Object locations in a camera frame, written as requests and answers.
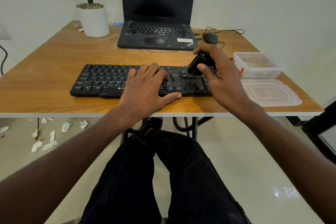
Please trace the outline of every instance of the desk surface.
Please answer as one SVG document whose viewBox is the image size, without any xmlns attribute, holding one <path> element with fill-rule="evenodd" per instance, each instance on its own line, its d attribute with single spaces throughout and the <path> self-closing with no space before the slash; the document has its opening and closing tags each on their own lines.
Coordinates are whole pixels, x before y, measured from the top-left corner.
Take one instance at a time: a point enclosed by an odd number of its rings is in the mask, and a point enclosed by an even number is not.
<svg viewBox="0 0 336 224">
<path fill-rule="evenodd" d="M 90 38 L 72 21 L 0 78 L 0 117 L 101 117 L 117 99 L 75 98 L 69 91 L 86 64 L 141 65 L 157 62 L 185 66 L 194 58 L 188 51 L 135 50 L 117 47 L 121 28 L 110 26 L 110 35 Z M 202 33 L 204 29 L 194 30 Z M 258 52 L 248 40 L 233 31 L 218 34 L 223 51 Z M 315 116 L 323 108 L 288 76 L 276 79 L 288 85 L 302 100 L 299 106 L 265 107 L 271 116 Z M 230 116 L 212 97 L 184 97 L 154 116 Z"/>
</svg>

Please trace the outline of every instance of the finger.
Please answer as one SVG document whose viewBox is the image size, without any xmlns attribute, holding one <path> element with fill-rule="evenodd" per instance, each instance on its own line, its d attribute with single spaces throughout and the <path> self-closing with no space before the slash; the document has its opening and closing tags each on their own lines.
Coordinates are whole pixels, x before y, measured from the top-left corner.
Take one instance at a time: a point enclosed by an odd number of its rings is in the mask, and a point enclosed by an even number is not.
<svg viewBox="0 0 336 224">
<path fill-rule="evenodd" d="M 162 82 L 163 80 L 169 80 L 169 73 L 164 70 L 160 69 L 155 75 L 154 75 L 155 81 Z"/>
<path fill-rule="evenodd" d="M 215 61 L 216 64 L 229 64 L 230 60 L 225 55 L 222 50 L 220 50 L 216 45 L 214 44 L 207 44 L 207 43 L 200 43 L 198 47 L 194 50 L 194 54 L 198 54 L 199 51 L 202 50 L 204 52 L 208 52 L 210 57 Z"/>
<path fill-rule="evenodd" d="M 136 69 L 131 68 L 128 72 L 127 82 L 132 80 L 137 75 L 137 73 L 138 73 L 138 71 Z"/>
<path fill-rule="evenodd" d="M 148 69 L 148 65 L 147 64 L 142 64 L 141 66 L 140 66 L 140 68 L 139 68 L 139 71 L 138 71 L 138 75 L 143 75 L 146 71 L 147 71 L 147 69 Z"/>
<path fill-rule="evenodd" d="M 175 93 L 170 93 L 170 94 L 165 95 L 164 97 L 161 98 L 162 108 L 181 97 L 182 97 L 182 93 L 180 92 L 175 92 Z"/>
<path fill-rule="evenodd" d="M 160 66 L 157 63 L 152 63 L 146 71 L 146 75 L 153 77 L 160 70 Z"/>
<path fill-rule="evenodd" d="M 204 77 L 208 79 L 208 81 L 217 78 L 215 70 L 213 70 L 211 67 L 201 63 L 197 65 L 197 68 L 202 72 Z"/>
</svg>

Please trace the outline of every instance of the shoe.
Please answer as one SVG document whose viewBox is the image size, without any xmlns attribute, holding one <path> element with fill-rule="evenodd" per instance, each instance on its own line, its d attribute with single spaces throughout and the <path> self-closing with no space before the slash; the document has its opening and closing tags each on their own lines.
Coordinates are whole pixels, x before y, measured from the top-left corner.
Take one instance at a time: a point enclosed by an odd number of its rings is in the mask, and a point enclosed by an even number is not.
<svg viewBox="0 0 336 224">
<path fill-rule="evenodd" d="M 162 129 L 163 117 L 148 117 L 146 119 L 146 126 L 144 130 L 140 133 L 141 135 L 146 135 L 149 129 Z"/>
</svg>

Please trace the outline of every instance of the blue object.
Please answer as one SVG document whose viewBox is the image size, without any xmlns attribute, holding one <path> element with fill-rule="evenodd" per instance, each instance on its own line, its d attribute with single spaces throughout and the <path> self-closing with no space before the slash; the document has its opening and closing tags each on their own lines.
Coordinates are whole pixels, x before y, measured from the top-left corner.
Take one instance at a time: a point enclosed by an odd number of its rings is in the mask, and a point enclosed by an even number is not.
<svg viewBox="0 0 336 224">
<path fill-rule="evenodd" d="M 122 27 L 124 25 L 124 22 L 113 22 L 113 25 L 115 25 L 116 27 Z"/>
</svg>

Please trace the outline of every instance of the hand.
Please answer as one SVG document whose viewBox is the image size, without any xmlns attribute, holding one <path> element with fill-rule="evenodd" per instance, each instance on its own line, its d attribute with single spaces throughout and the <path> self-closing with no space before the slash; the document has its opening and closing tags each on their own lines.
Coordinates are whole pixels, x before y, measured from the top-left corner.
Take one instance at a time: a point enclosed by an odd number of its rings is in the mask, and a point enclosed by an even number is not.
<svg viewBox="0 0 336 224">
<path fill-rule="evenodd" d="M 182 96 L 175 92 L 159 97 L 160 85 L 163 80 L 168 79 L 168 72 L 160 69 L 156 63 L 150 66 L 143 64 L 138 71 L 130 69 L 119 107 L 125 108 L 131 114 L 134 124 L 151 116 Z"/>
<path fill-rule="evenodd" d="M 198 54 L 200 50 L 208 52 L 216 63 L 216 71 L 204 64 L 197 66 L 203 73 L 202 77 L 207 78 L 215 100 L 233 115 L 244 112 L 253 102 L 240 82 L 237 67 L 214 44 L 201 43 L 194 50 L 194 54 Z"/>
</svg>

